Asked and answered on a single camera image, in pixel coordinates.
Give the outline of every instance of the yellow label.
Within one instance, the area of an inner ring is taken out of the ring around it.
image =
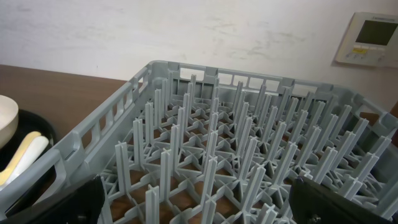
[[[357,48],[353,49],[353,53],[357,54],[366,54],[367,51],[368,51],[367,49],[357,49]]]

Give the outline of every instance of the white bowl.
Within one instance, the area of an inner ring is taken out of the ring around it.
[[[18,126],[18,104],[0,95],[0,149],[12,138]]]

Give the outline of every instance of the digital display screen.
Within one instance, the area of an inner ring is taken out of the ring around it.
[[[397,26],[391,22],[365,21],[356,42],[386,46]]]

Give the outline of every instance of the wall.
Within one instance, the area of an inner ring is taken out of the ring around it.
[[[151,60],[348,86],[389,110],[398,70],[335,65],[354,12],[395,0],[0,0],[0,63],[127,80]]]

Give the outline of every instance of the dishwasher rack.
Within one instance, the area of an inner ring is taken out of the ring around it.
[[[98,223],[295,223],[288,197],[298,175],[390,219],[398,175],[383,183],[374,166],[397,127],[341,86],[154,61],[0,192],[0,220],[52,167],[38,201],[101,174]]]

